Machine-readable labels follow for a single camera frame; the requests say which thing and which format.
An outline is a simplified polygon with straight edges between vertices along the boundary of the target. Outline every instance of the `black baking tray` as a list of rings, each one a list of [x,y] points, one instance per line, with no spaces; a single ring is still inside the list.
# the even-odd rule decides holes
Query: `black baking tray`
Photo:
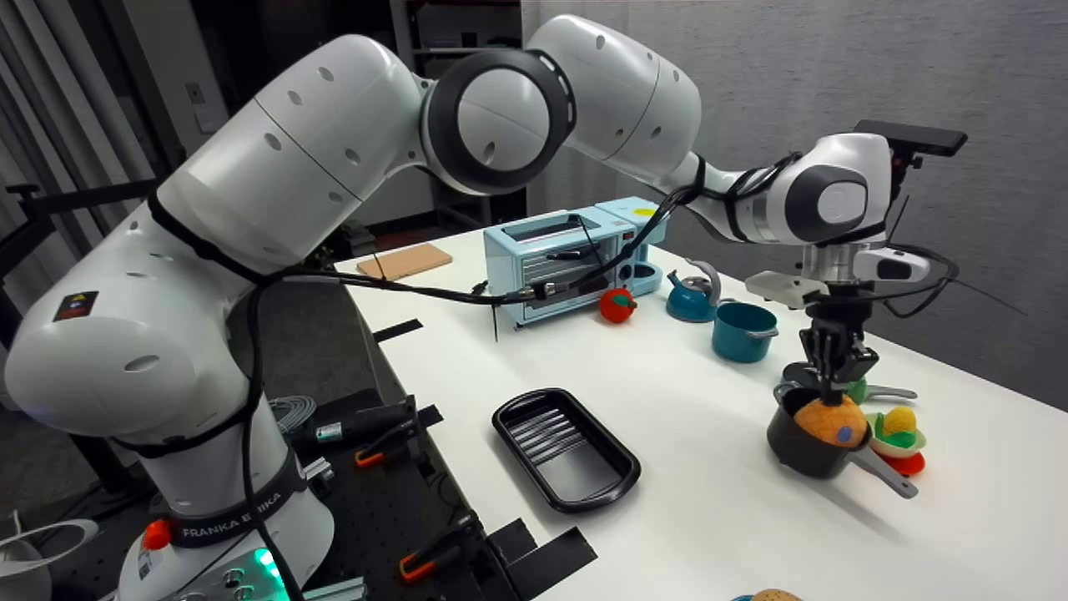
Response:
[[[636,459],[570,391],[526,391],[492,411],[492,429],[557,511],[607,508],[640,478]]]

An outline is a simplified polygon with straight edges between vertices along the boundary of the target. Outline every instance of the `red object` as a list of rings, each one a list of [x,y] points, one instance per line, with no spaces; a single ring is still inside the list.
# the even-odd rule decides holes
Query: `red object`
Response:
[[[596,300],[596,310],[607,323],[623,323],[634,314],[634,295],[630,286],[607,286]]]
[[[911,453],[911,459],[883,459],[897,474],[915,478],[925,471],[925,453]]]
[[[388,453],[353,453],[356,471],[380,469]]]
[[[165,548],[165,543],[171,543],[171,521],[162,521],[162,518],[150,521],[150,526],[143,527],[143,536],[140,536],[140,543],[143,543],[146,552]]]
[[[418,585],[418,581],[425,581],[426,574],[437,571],[437,560],[413,565],[413,555],[403,555],[398,571],[401,571],[403,585]]]

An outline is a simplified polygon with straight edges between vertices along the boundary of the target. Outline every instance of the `black cable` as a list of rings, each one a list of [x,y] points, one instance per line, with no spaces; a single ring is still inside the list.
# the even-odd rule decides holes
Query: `black cable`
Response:
[[[248,536],[233,538],[233,543],[228,543],[214,560],[205,560],[191,581],[182,581],[178,592],[191,589],[193,581],[199,581],[210,568],[216,568],[235,543],[242,543]]]
[[[788,165],[793,165],[797,156],[799,156],[799,153],[788,153],[788,156],[773,161],[771,168],[745,170],[745,173],[729,184],[729,190],[737,195],[735,202],[728,202],[729,190],[728,190],[728,195],[704,190],[710,202],[723,205],[723,210],[728,210],[728,229],[729,229],[735,242],[746,242],[745,231],[742,231],[742,223],[737,223],[737,202],[746,202],[746,196],[754,196],[754,195],[765,195],[765,190],[777,180],[777,173],[782,173]],[[752,173],[758,173],[758,170],[765,170],[765,178],[761,178],[758,184],[752,184],[746,190],[742,190],[742,184],[752,180]],[[696,213],[692,205],[684,205],[684,210],[696,221],[700,231],[708,231],[710,239],[723,239],[723,234],[720,234],[713,223],[708,223],[708,216]]]
[[[248,339],[250,339],[250,385],[248,385],[248,414],[242,414],[242,424],[239,424],[239,482],[242,482],[242,508],[262,541],[262,548],[270,552],[274,557],[274,568],[285,589],[285,599],[289,601],[301,601],[301,585],[289,571],[289,560],[280,555],[280,548],[274,543],[265,526],[262,526],[262,515],[260,508],[252,505],[252,471],[250,471],[250,443],[252,443],[252,414],[260,409],[260,393],[262,393],[262,353],[260,353],[260,300],[262,300],[262,290],[270,284],[284,282],[284,274],[270,277],[265,284],[252,286],[250,300],[248,300]]]
[[[941,274],[936,282],[932,282],[932,284],[907,286],[907,290],[862,295],[862,296],[818,296],[818,305],[874,305],[874,300],[897,300],[897,296],[932,295],[932,296],[925,300],[925,309],[928,309],[928,305],[934,305],[936,295],[941,295],[949,284],[953,284],[956,274],[962,274],[962,267],[956,267],[953,261],[949,261],[949,256],[941,256],[941,253],[934,253],[934,252],[928,252],[928,246],[915,246],[915,243],[886,243],[886,246],[907,252],[907,253],[921,253],[921,256],[941,263],[943,274]]]
[[[893,223],[892,223],[892,231],[886,231],[886,242],[893,242],[893,234],[897,234],[897,229],[901,229],[901,221],[905,221],[907,202],[911,202],[911,195],[901,196],[897,213],[893,213]]]
[[[1004,296],[997,296],[997,295],[992,295],[992,290],[985,290],[985,286],[974,286],[974,284],[969,284],[969,282],[953,282],[953,284],[964,286],[964,290],[970,290],[970,295],[977,295],[977,296],[985,296],[985,300],[992,300],[992,305],[997,305],[997,309],[1004,309],[1004,310],[1012,310],[1012,314],[1017,314],[1017,319],[1026,319],[1026,310],[1007,305]]]
[[[491,309],[499,309],[499,305],[526,305],[532,300],[532,295],[497,295],[497,296],[479,296],[479,295],[462,295],[462,290],[445,290],[445,286],[410,286],[410,284],[401,284],[401,282],[378,282],[378,277],[356,277],[356,274],[311,274],[312,282],[337,282],[337,284],[347,284],[347,286],[378,286],[378,290],[403,290],[403,295],[425,295],[425,296],[437,296],[437,300],[452,300],[452,305],[491,305]]]
[[[378,282],[390,282],[388,267],[380,263],[378,252],[373,252],[373,263],[378,263]]]
[[[728,195],[713,195],[713,190],[704,190],[708,196],[713,196],[713,202],[746,202],[746,196],[758,196],[758,195],[765,195],[773,180],[777,180],[777,173],[785,170],[785,168],[792,168],[792,165],[797,165],[799,161],[799,153],[788,153],[788,156],[782,156],[782,161],[773,161],[773,165],[767,165],[767,168],[752,168],[752,170],[745,170],[735,184],[729,184],[729,190]]]
[[[823,405],[833,405],[838,397],[833,397],[829,382],[833,382],[838,373],[829,371],[829,365],[833,365],[833,335],[829,335],[829,331],[823,331],[821,362],[823,362],[823,371],[821,371],[821,397],[823,397]]]
[[[941,295],[943,295],[943,286],[934,286],[921,305],[915,305],[907,310],[893,309],[893,300],[881,300],[881,309],[886,309],[897,320],[911,320],[911,319],[925,314]]]
[[[614,270],[617,263],[623,263],[644,242],[648,234],[657,231],[657,223],[692,195],[692,188],[678,188],[667,195],[667,202],[657,205],[655,216],[644,221],[644,229],[636,231],[636,239],[630,239],[610,261],[596,263],[596,270],[586,270],[585,277],[577,277],[570,286],[585,286],[593,277]]]
[[[570,213],[570,221],[577,221],[580,234],[586,234],[596,267],[604,267],[599,246],[593,243],[586,221],[580,213]]]

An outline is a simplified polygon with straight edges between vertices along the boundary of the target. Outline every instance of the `teal bowl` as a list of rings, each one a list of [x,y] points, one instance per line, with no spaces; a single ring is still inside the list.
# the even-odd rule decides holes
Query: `teal bowl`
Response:
[[[777,319],[758,305],[720,305],[713,310],[710,351],[735,365],[758,365],[777,339]]]

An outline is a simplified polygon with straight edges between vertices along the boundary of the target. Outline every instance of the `black bowl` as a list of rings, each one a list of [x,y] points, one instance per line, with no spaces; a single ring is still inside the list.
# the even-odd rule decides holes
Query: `black bowl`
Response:
[[[773,459],[808,478],[838,478],[854,447],[833,447],[797,429],[793,414],[818,397],[818,389],[792,389],[777,397],[767,424]]]

